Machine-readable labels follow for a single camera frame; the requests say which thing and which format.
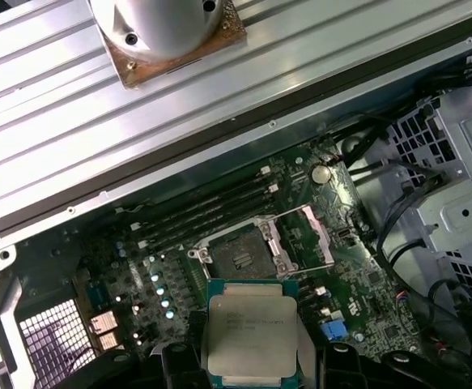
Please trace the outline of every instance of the green circuit board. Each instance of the green circuit board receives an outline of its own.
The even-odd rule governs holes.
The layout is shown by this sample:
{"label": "green circuit board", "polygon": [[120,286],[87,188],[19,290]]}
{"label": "green circuit board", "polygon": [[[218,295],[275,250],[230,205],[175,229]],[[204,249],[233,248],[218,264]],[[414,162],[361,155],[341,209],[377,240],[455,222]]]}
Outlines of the green circuit board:
{"label": "green circuit board", "polygon": [[[245,221],[286,213],[276,225],[281,245],[298,268],[287,278],[298,280],[304,290],[300,305],[321,324],[342,319],[348,332],[344,341],[374,359],[393,349],[417,351],[417,339],[402,329],[395,313],[396,293],[366,249],[374,232],[354,183],[343,164],[325,165],[336,152],[332,143],[302,143],[195,190],[163,199],[148,196],[123,209],[114,225],[83,240],[82,264],[92,285],[104,290],[104,297],[92,305],[97,311],[118,312],[123,332],[118,337],[125,347],[137,347],[130,333],[148,326],[151,339],[139,346],[141,353],[159,342],[180,339],[189,312],[206,306],[206,270],[219,278],[277,277],[266,242]],[[314,169],[321,166],[326,175],[317,177]],[[154,193],[171,192],[166,185],[159,183]],[[310,270],[323,266],[325,257],[303,212],[292,211],[305,205],[330,236],[332,267]],[[215,235],[222,231],[227,233]],[[213,263],[208,265],[189,255],[207,237],[215,237],[209,243]],[[317,296],[314,289],[321,286],[328,293]],[[164,294],[157,293],[159,288]],[[128,296],[124,310],[113,300],[120,295]],[[170,307],[161,306],[164,298]],[[133,304],[142,310],[133,314],[128,309]],[[166,317],[169,310],[172,319]],[[402,318],[408,331],[416,331],[405,306]]]}

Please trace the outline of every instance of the capacitor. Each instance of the capacitor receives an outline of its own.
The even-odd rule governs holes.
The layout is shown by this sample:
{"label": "capacitor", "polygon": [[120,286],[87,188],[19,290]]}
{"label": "capacitor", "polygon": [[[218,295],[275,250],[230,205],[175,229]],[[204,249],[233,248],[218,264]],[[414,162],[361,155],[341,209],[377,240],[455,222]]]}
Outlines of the capacitor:
{"label": "capacitor", "polygon": [[331,169],[325,165],[314,165],[311,168],[310,178],[317,185],[327,184],[331,179]]}
{"label": "capacitor", "polygon": [[156,289],[156,294],[158,294],[159,296],[163,296],[166,289],[167,288],[165,287],[165,285],[161,285]]}
{"label": "capacitor", "polygon": [[168,308],[171,305],[171,300],[169,300],[168,298],[165,298],[160,302],[160,305],[163,308]]}
{"label": "capacitor", "polygon": [[121,293],[115,296],[116,302],[124,301],[128,297],[127,293]]}
{"label": "capacitor", "polygon": [[155,274],[151,275],[151,281],[153,282],[158,282],[158,280],[162,277],[162,273],[159,271],[156,272]]}
{"label": "capacitor", "polygon": [[137,344],[137,346],[142,346],[146,340],[147,340],[147,336],[146,336],[146,335],[140,335],[140,336],[137,338],[137,341],[136,341],[135,343]]}
{"label": "capacitor", "polygon": [[356,340],[358,343],[361,343],[365,340],[365,336],[364,334],[362,334],[361,332],[357,332],[357,331],[354,331],[352,333],[352,337],[354,338],[354,340]]}
{"label": "capacitor", "polygon": [[133,310],[134,310],[135,312],[139,312],[143,307],[144,307],[144,304],[142,304],[141,302],[139,302],[138,304],[135,304],[135,305],[133,306]]}
{"label": "capacitor", "polygon": [[167,310],[167,312],[165,313],[165,317],[168,319],[174,318],[174,310]]}

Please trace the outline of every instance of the black cable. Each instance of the black cable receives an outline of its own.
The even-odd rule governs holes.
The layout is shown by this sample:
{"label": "black cable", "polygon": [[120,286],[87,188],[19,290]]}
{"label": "black cable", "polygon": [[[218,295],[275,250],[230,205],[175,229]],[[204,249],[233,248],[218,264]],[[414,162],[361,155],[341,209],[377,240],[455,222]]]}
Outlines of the black cable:
{"label": "black cable", "polygon": [[472,63],[464,63],[464,58],[451,66],[438,70],[420,80],[415,87],[418,93],[431,95],[439,90],[472,86]]}
{"label": "black cable", "polygon": [[362,174],[362,173],[367,173],[367,172],[371,172],[373,170],[376,170],[376,169],[379,169],[379,168],[382,168],[386,165],[383,164],[383,162],[381,160],[377,161],[377,162],[374,162],[370,165],[367,165],[363,168],[359,168],[359,169],[352,169],[352,170],[349,170],[348,173],[351,175],[351,176],[356,176],[358,174]]}
{"label": "black cable", "polygon": [[[434,282],[433,285],[428,290],[428,295],[427,295],[428,300],[430,301],[436,300],[437,291],[440,289],[442,285],[447,285],[449,289],[461,288],[462,290],[464,290],[464,292],[466,292],[466,294],[472,301],[472,290],[470,288],[461,284],[459,281],[449,280],[449,279],[443,279],[443,280],[438,280]],[[436,312],[430,307],[430,311],[428,313],[428,325],[431,325],[433,323],[435,316],[436,316]]]}
{"label": "black cable", "polygon": [[351,170],[348,171],[348,173],[351,176],[355,176],[357,174],[371,172],[373,170],[383,168],[383,167],[386,167],[386,166],[389,166],[389,165],[402,166],[405,169],[412,170],[413,172],[418,173],[418,174],[422,174],[424,176],[429,176],[429,175],[432,175],[434,173],[430,169],[421,168],[418,165],[409,164],[409,163],[406,163],[402,160],[387,160],[387,161],[379,160],[379,161],[374,162],[370,165],[364,166],[363,168],[351,169]]}
{"label": "black cable", "polygon": [[410,243],[405,244],[401,249],[398,250],[396,254],[390,260],[390,266],[394,267],[396,262],[405,254],[407,251],[414,249],[415,247],[425,247],[424,240],[418,239],[417,241],[413,241]]}
{"label": "black cable", "polygon": [[71,373],[72,373],[72,370],[74,368],[74,365],[75,365],[75,362],[77,362],[79,360],[79,358],[81,358],[82,356],[86,355],[86,353],[88,353],[90,350],[93,350],[97,353],[100,353],[100,350],[96,347],[86,347],[81,353],[79,353],[77,355],[77,357],[72,361],[72,363],[68,366],[68,370],[66,371],[66,377],[68,377]]}
{"label": "black cable", "polygon": [[378,241],[376,247],[376,261],[378,264],[385,270],[389,278],[395,280],[402,289],[405,289],[410,297],[413,297],[417,300],[420,300],[427,306],[433,307],[436,312],[446,316],[454,321],[459,321],[458,317],[448,312],[442,306],[438,306],[435,302],[423,296],[421,293],[412,288],[400,275],[393,269],[392,265],[389,263],[389,260],[386,258],[385,253],[383,252],[383,245],[386,238],[389,236],[390,231],[394,225],[398,222],[401,215],[414,203],[419,201],[426,193],[434,190],[440,185],[440,175],[429,177],[420,187],[416,188],[414,192],[407,195],[403,201],[401,201],[395,210],[392,210],[389,218],[383,225],[382,229],[378,233]]}

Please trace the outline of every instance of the metal bracket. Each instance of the metal bracket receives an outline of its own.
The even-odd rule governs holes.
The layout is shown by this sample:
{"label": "metal bracket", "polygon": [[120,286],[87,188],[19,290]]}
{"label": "metal bracket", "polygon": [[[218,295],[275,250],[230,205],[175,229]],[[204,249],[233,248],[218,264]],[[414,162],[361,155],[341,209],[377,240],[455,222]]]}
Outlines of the metal bracket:
{"label": "metal bracket", "polygon": [[10,245],[0,250],[0,271],[9,267],[16,260],[16,246]]}
{"label": "metal bracket", "polygon": [[302,211],[306,215],[306,218],[309,221],[309,225],[311,226],[313,231],[318,235],[318,245],[321,249],[322,254],[324,255],[325,260],[324,266],[333,266],[334,258],[330,251],[330,236],[327,233],[325,226],[317,220],[311,206],[308,204],[303,204],[300,207],[292,208],[291,210],[281,213],[279,215],[255,216],[250,219],[244,220],[238,224],[234,224],[233,226],[227,229],[218,231],[217,233],[214,233],[208,237],[204,237],[201,241],[196,243],[190,250],[187,251],[187,256],[191,259],[199,260],[200,264],[202,265],[205,276],[207,277],[207,279],[210,279],[210,274],[208,272],[208,269],[206,268],[206,265],[208,263],[213,263],[213,259],[210,256],[209,252],[210,242],[217,239],[218,237],[222,237],[223,235],[245,227],[246,225],[253,224],[254,226],[259,228],[263,239],[268,243],[271,254],[273,256],[274,265],[277,269],[277,278],[280,280],[286,278],[291,273],[298,271],[299,265],[291,261],[290,255],[281,246],[281,235],[279,233],[279,230],[277,229],[275,221],[280,217],[283,217],[296,211]]}

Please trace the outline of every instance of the ram slot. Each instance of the ram slot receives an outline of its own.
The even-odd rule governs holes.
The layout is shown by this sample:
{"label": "ram slot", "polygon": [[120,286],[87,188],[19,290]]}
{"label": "ram slot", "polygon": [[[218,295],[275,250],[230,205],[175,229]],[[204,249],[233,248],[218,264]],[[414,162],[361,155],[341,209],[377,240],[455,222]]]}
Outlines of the ram slot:
{"label": "ram slot", "polygon": [[154,242],[154,244],[150,243],[151,250],[154,252],[165,251],[193,237],[199,239],[205,233],[210,233],[224,226],[236,224],[258,213],[271,213],[274,210],[274,203],[270,202],[272,199],[271,196],[266,196],[258,201],[239,204],[227,213],[220,214],[217,217],[211,217],[209,220],[204,221],[192,229],[180,231],[171,237]]}

